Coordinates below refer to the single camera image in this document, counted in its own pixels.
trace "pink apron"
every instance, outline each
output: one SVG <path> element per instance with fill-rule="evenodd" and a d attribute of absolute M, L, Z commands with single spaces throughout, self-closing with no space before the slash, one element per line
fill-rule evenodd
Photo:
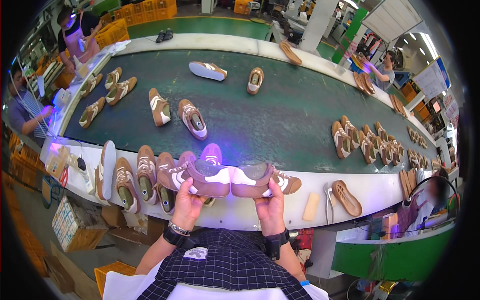
<path fill-rule="evenodd" d="M 90 44 L 85 49 L 85 52 L 80 50 L 80 46 L 78 45 L 78 38 L 83 38 L 84 34 L 82 32 L 82 17 L 84 12 L 80 13 L 80 24 L 78 29 L 69 36 L 65 36 L 65 30 L 62 29 L 63 40 L 65 41 L 65 45 L 67 45 L 68 52 L 70 53 L 69 59 L 73 62 L 73 56 L 75 55 L 81 63 L 86 63 L 91 57 L 97 54 L 100 51 L 100 47 L 96 43 L 95 38 L 90 40 Z"/>
<path fill-rule="evenodd" d="M 408 209 L 405 209 L 402 206 L 397 210 L 398 224 L 400 225 L 399 238 L 405 235 L 407 228 L 417 219 L 421 207 L 427 203 L 427 200 L 425 200 L 422 204 L 417 205 L 417 197 L 422 191 L 423 190 L 420 190 L 418 193 L 412 196 L 412 200 L 410 201 L 410 206 Z"/>

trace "person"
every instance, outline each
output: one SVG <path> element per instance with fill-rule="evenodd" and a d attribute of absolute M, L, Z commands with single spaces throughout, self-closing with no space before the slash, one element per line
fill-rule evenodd
<path fill-rule="evenodd" d="M 417 183 L 425 179 L 423 168 L 417 167 Z M 410 237 L 418 235 L 417 226 L 420 225 L 425 218 L 432 214 L 435 206 L 445 204 L 448 197 L 448 183 L 438 178 L 439 176 L 448 179 L 448 173 L 444 168 L 434 172 L 432 179 L 426 182 L 424 189 L 416 192 L 410 202 L 406 200 L 402 203 L 402 207 L 397 211 L 398 224 L 400 225 L 400 236 Z"/>
<path fill-rule="evenodd" d="M 102 21 L 89 12 L 74 14 L 73 8 L 64 6 L 57 17 L 57 23 L 61 29 L 58 33 L 60 59 L 65 64 L 68 73 L 75 71 L 73 56 L 81 63 L 87 62 L 100 51 L 95 40 L 95 35 L 102 28 Z M 84 41 L 84 51 L 80 45 Z M 68 49 L 70 58 L 67 58 L 65 50 Z"/>
<path fill-rule="evenodd" d="M 384 63 L 374 66 L 368 59 L 365 57 L 359 58 L 370 71 L 375 74 L 375 84 L 377 87 L 381 88 L 384 92 L 392 86 L 393 81 L 395 80 L 395 72 L 393 67 L 395 65 L 395 52 L 389 50 L 385 54 Z"/>
<path fill-rule="evenodd" d="M 181 184 L 169 227 L 173 224 L 180 229 L 193 230 L 207 197 L 189 194 L 192 184 L 191 177 Z M 202 228 L 192 233 L 192 236 L 196 234 L 199 247 L 184 249 L 183 244 L 178 248 L 167 241 L 169 238 L 164 236 L 171 229 L 167 228 L 147 250 L 135 276 L 107 273 L 103 300 L 328 300 L 324 290 L 307 284 L 289 242 L 279 247 L 279 259 L 273 261 L 265 254 L 264 237 L 286 232 L 284 195 L 273 179 L 268 186 L 271 198 L 254 199 L 261 234 Z"/>
<path fill-rule="evenodd" d="M 19 134 L 28 136 L 42 147 L 52 106 L 43 106 L 22 84 L 22 71 L 18 64 L 10 70 L 12 81 L 8 84 L 7 116 L 10 126 Z"/>
<path fill-rule="evenodd" d="M 342 13 L 340 12 L 339 7 L 335 8 L 335 17 L 339 20 L 342 18 Z"/>

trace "black t-shirt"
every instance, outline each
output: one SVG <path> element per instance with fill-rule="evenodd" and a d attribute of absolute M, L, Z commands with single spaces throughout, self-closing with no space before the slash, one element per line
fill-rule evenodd
<path fill-rule="evenodd" d="M 92 15 L 89 12 L 84 12 L 84 15 L 82 17 L 82 32 L 84 36 L 89 36 L 91 35 L 91 29 L 94 29 L 98 23 L 100 22 L 100 18 Z M 75 31 L 77 31 L 78 26 L 80 25 L 80 14 L 77 14 L 77 19 L 75 20 L 75 24 L 69 29 L 65 31 L 65 36 L 69 36 Z M 59 52 L 65 51 L 67 48 L 67 45 L 65 44 L 65 40 L 63 39 L 63 34 L 62 34 L 62 29 L 59 31 L 59 36 L 58 36 L 58 42 L 59 42 Z"/>

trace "white shirt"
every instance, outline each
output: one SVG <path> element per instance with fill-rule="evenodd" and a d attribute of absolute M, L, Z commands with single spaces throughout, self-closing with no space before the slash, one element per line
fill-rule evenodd
<path fill-rule="evenodd" d="M 420 168 L 417 170 L 417 182 L 420 183 L 422 180 L 425 179 L 425 174 L 423 174 L 423 169 Z M 429 195 L 425 190 L 423 190 L 417 197 L 417 205 L 420 206 L 425 200 L 429 198 Z M 413 222 L 403 235 L 404 237 L 411 237 L 414 235 L 418 235 L 419 230 L 417 229 L 417 225 L 420 225 L 423 222 L 423 218 L 428 217 L 432 214 L 433 205 L 430 202 L 426 202 L 420 209 L 417 215 L 417 219 Z"/>
<path fill-rule="evenodd" d="M 155 280 L 158 269 L 163 260 L 159 262 L 147 275 L 126 276 L 116 272 L 108 272 L 103 290 L 103 300 L 135 300 Z M 303 286 L 314 300 L 328 300 L 326 291 L 310 284 Z M 178 283 L 168 299 L 206 299 L 206 300 L 287 300 L 280 288 L 263 288 L 255 290 L 229 291 L 220 288 L 205 288 Z"/>

